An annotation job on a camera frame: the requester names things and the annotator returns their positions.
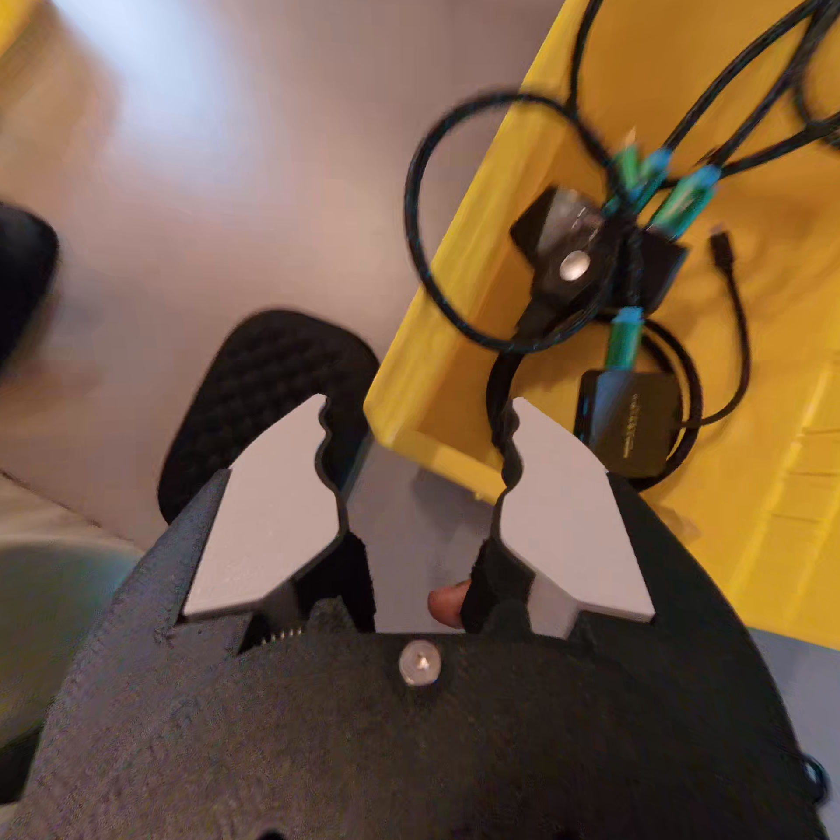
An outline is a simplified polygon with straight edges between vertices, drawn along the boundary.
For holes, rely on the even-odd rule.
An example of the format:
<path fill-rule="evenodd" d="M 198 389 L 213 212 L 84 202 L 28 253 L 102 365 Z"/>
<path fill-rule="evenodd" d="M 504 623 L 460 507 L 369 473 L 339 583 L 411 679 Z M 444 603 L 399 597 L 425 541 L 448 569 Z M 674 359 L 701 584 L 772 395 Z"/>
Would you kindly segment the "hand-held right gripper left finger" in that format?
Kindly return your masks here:
<path fill-rule="evenodd" d="M 325 395 L 309 397 L 227 470 L 185 621 L 254 613 L 273 631 L 289 631 L 321 600 L 339 598 L 357 629 L 375 629 L 366 552 L 322 464 L 332 438 L 328 406 Z"/>

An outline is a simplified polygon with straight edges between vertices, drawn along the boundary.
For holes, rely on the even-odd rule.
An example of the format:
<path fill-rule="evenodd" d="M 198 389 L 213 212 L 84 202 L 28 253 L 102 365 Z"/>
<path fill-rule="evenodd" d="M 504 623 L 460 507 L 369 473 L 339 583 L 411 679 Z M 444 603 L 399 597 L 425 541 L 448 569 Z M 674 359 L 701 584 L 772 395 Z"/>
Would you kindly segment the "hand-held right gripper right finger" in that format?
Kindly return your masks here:
<path fill-rule="evenodd" d="M 504 602 L 531 630 L 570 635 L 581 613 L 650 623 L 655 607 L 606 469 L 582 442 L 525 398 L 509 405 L 506 489 L 463 602 L 480 633 Z"/>

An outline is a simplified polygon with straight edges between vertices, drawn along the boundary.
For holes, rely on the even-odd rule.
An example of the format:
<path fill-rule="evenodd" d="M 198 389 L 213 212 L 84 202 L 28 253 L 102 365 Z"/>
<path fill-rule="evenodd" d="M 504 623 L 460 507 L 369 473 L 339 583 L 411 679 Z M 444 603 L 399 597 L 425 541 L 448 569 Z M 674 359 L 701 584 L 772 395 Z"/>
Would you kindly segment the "black hdmi hub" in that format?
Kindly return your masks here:
<path fill-rule="evenodd" d="M 674 374 L 587 371 L 580 380 L 573 435 L 609 472 L 648 480 L 664 470 L 681 417 Z"/>

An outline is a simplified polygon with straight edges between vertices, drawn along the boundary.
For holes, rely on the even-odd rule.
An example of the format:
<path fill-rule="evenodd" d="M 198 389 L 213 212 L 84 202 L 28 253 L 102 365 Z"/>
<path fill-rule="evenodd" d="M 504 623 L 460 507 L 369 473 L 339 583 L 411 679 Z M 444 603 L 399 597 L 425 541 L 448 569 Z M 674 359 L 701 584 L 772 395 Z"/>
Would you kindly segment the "black hdmi switch box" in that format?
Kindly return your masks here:
<path fill-rule="evenodd" d="M 597 300 L 601 311 L 626 306 L 628 246 L 618 223 L 605 218 L 590 197 L 550 185 L 509 235 L 532 269 L 519 337 L 545 338 Z"/>

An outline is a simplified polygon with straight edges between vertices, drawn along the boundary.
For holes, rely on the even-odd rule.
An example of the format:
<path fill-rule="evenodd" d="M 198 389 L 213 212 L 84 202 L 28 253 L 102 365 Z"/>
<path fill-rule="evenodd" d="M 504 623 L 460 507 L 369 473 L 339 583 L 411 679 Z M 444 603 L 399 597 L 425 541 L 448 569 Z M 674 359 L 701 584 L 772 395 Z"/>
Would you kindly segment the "black quilted pad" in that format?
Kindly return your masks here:
<path fill-rule="evenodd" d="M 209 365 L 164 460 L 157 501 L 165 522 L 315 395 L 328 399 L 322 467 L 348 496 L 370 446 L 363 404 L 379 369 L 357 335 L 299 311 L 260 311 L 241 322 Z"/>

